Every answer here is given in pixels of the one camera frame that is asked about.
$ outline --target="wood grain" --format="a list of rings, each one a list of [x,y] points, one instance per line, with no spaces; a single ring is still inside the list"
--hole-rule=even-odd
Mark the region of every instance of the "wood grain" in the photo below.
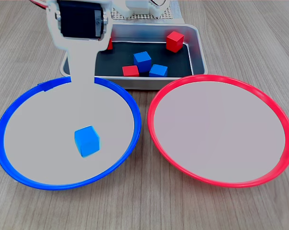
[[[289,1],[180,1],[199,29],[209,73],[263,90],[289,117]],[[38,83],[60,77],[45,12],[28,1],[0,1],[0,118]],[[130,91],[143,128],[128,158],[82,188],[43,191],[0,166],[0,230],[289,230],[289,167],[255,188],[227,189],[193,180],[154,146],[147,111],[156,92]]]

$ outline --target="red cube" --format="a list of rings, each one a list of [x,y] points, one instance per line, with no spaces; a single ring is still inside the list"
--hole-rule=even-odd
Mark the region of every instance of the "red cube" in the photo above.
[[[139,77],[137,66],[123,66],[122,70],[125,77]]]
[[[108,43],[108,47],[107,47],[108,50],[112,49],[112,39],[110,38],[110,42]]]
[[[178,52],[183,47],[184,35],[173,31],[167,37],[166,48],[174,53]]]

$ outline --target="blue cube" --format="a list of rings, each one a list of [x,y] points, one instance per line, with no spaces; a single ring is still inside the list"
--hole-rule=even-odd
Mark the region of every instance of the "blue cube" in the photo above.
[[[167,66],[160,66],[160,65],[153,65],[149,76],[150,77],[166,77],[168,74],[168,67]]]
[[[134,54],[134,65],[138,67],[140,73],[149,72],[152,67],[152,60],[148,52]]]
[[[82,157],[100,150],[100,137],[92,126],[75,131],[74,140]]]

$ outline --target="blue rim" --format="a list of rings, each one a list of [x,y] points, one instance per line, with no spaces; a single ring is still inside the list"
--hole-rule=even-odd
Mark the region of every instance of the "blue rim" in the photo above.
[[[35,95],[41,91],[47,91],[47,90],[54,88],[56,86],[70,83],[70,82],[71,82],[70,77],[62,77],[62,78],[49,80],[47,82],[38,84],[36,87],[30,89],[28,92],[26,92],[25,94],[20,96],[13,104],[11,104],[11,106],[6,110],[6,112],[4,113],[4,115],[2,116],[2,118],[0,120],[0,165],[2,166],[2,168],[6,171],[6,173],[8,175],[10,175],[13,179],[15,179],[16,181],[18,181],[24,185],[27,185],[27,186],[33,187],[33,188],[44,189],[44,190],[66,190],[66,189],[78,188],[81,186],[88,185],[90,183],[93,183],[93,182],[107,176],[108,174],[113,172],[116,168],[118,168],[129,157],[129,155],[132,153],[132,151],[134,150],[134,148],[138,142],[138,139],[140,137],[142,122],[141,122],[141,115],[140,115],[139,107],[138,107],[137,103],[135,102],[134,98],[121,86],[119,86],[119,85],[117,85],[117,84],[115,84],[109,80],[105,80],[102,78],[95,78],[96,84],[108,87],[109,89],[118,93],[128,103],[128,105],[132,111],[132,114],[134,117],[134,133],[133,133],[131,143],[130,143],[128,149],[126,150],[126,152],[123,154],[123,156],[113,166],[111,166],[109,169],[102,172],[101,174],[99,174],[93,178],[90,178],[88,180],[74,183],[74,184],[65,184],[65,185],[42,184],[42,183],[38,183],[38,182],[35,182],[33,180],[30,180],[30,179],[24,177],[23,175],[21,175],[19,172],[17,172],[13,168],[13,166],[11,165],[9,160],[7,159],[5,149],[4,149],[4,134],[5,134],[5,129],[6,129],[6,126],[8,124],[8,121],[10,120],[13,113],[18,109],[18,107],[22,103],[24,103],[27,99],[32,97],[33,95]]]

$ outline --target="metal tray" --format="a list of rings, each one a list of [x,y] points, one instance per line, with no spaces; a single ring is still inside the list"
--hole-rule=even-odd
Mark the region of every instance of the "metal tray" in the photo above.
[[[183,48],[176,54],[166,50],[166,37],[176,31],[185,36]],[[125,89],[160,90],[168,83],[195,74],[207,74],[202,45],[197,28],[187,24],[115,23],[112,30],[113,50],[100,52],[96,62],[96,76]],[[152,64],[168,66],[168,77],[123,77],[122,66],[133,65],[133,54],[148,51]],[[65,54],[60,72],[69,76]]]

